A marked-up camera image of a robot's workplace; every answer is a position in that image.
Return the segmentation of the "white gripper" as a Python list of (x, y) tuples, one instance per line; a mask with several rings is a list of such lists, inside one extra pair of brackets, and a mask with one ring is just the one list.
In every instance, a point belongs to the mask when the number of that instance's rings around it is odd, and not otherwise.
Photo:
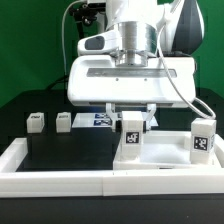
[(157, 126), (158, 107), (186, 107), (181, 95), (192, 102), (196, 98), (191, 57), (165, 57), (172, 80), (160, 58), (150, 58), (147, 67), (118, 67), (109, 55), (81, 56), (72, 65), (68, 82), (68, 99), (75, 106), (104, 105), (113, 132), (121, 132), (121, 117), (116, 105), (146, 105), (143, 132)]

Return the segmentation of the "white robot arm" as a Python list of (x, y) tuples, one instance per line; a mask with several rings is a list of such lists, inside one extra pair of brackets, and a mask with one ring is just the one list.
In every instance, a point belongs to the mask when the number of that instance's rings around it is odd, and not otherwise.
[(84, 0), (75, 11), (98, 21), (97, 34), (78, 42), (68, 82), (75, 106), (144, 107), (147, 126), (156, 109), (188, 107), (196, 99), (192, 53), (204, 37), (197, 0)]

